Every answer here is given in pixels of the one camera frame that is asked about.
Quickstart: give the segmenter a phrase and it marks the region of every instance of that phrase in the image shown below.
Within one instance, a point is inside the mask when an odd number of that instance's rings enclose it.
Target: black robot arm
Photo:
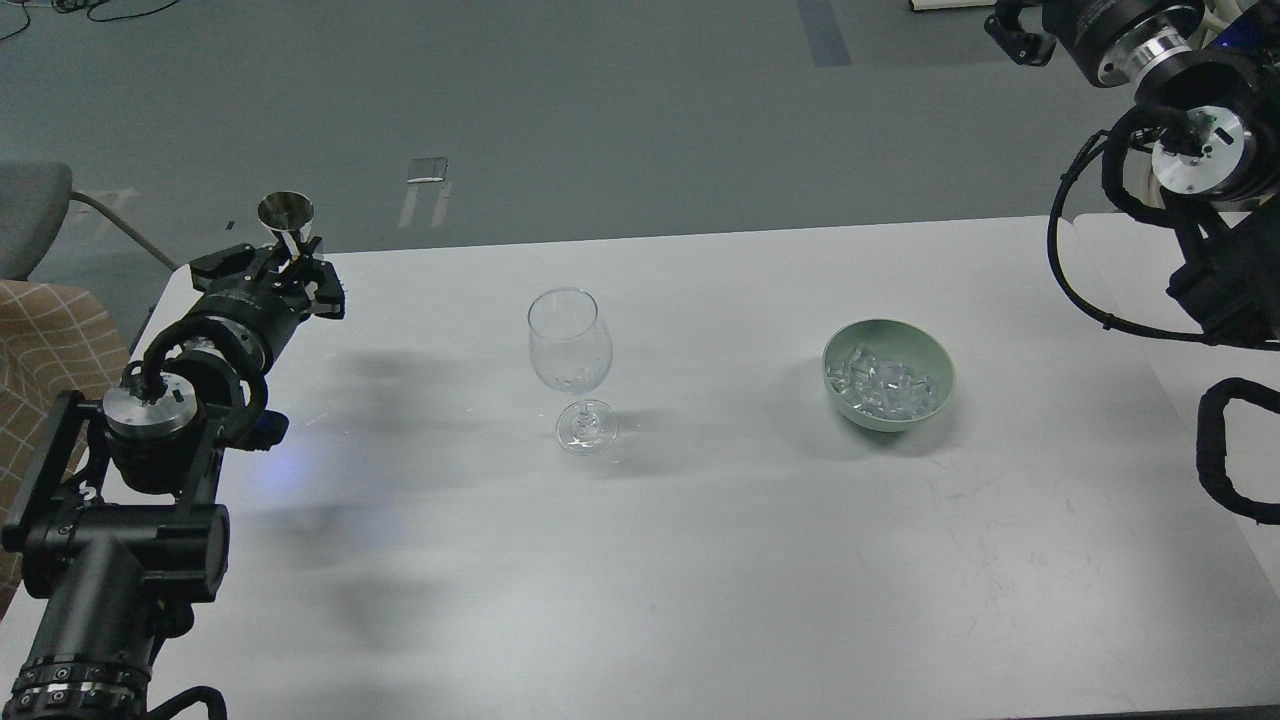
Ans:
[[[151,666],[227,571],[230,523],[216,502],[224,451],[268,450],[288,428],[266,410],[266,373],[298,324],[346,311],[333,266],[317,258],[320,238],[307,234],[310,201],[274,193],[259,217],[276,242],[193,261],[204,295],[119,387],[100,401],[74,391],[55,401],[0,533],[23,556],[27,592],[49,598],[5,720],[165,720],[196,702],[225,717],[211,688],[147,712]],[[88,459],[64,482],[82,433]],[[132,489],[173,503],[106,502],[110,464]]]

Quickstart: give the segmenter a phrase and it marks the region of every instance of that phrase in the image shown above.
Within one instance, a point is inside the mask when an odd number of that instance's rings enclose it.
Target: glass base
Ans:
[[[600,452],[618,438],[618,419],[605,402],[579,400],[556,420],[556,438],[575,455]]]

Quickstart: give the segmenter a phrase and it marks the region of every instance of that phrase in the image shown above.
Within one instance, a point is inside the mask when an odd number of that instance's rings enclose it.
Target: wine glass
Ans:
[[[586,395],[613,365],[613,341],[600,309],[585,290],[559,287],[529,306],[529,359],[543,383],[568,395]],[[599,400],[579,400],[556,421],[561,447],[590,455],[613,445],[618,419]]]

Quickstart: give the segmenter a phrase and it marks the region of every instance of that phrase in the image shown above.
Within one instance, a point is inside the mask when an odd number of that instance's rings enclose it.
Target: white table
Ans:
[[[348,318],[306,323],[273,370],[285,443],[228,454],[232,569],[166,644],[155,701],[211,684],[233,719],[321,720],[1280,701],[1280,602],[1188,474],[1140,348],[1060,297],[1043,227],[332,258]],[[623,434],[596,457],[556,445],[567,398],[529,366],[525,309],[562,284],[614,337],[594,395]],[[822,388],[828,336],[873,316],[957,368],[952,404],[906,434],[854,428]],[[0,667],[41,606],[14,602]]]
[[[1229,215],[1238,222],[1243,214]],[[1128,215],[1080,215],[1073,223],[1083,247],[1106,279],[1117,315],[1183,332],[1199,327],[1165,293],[1169,275],[1183,265],[1172,231],[1140,224]],[[1224,378],[1242,377],[1280,388],[1280,355],[1234,347],[1149,341],[1110,333],[1147,356],[1188,432],[1196,432],[1199,398]],[[1247,402],[1228,406],[1228,474],[1254,500],[1280,502],[1275,438],[1280,418]],[[1194,468],[1190,475],[1194,480]],[[1280,591],[1280,528],[1236,519],[1262,569]]]

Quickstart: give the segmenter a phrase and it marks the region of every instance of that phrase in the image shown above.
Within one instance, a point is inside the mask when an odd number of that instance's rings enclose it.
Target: black bracket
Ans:
[[[1019,65],[1042,67],[1053,56],[1053,47],[1057,47],[1053,36],[1027,32],[1018,19],[1024,8],[1038,4],[1027,0],[997,0],[995,13],[987,18],[987,35]]]

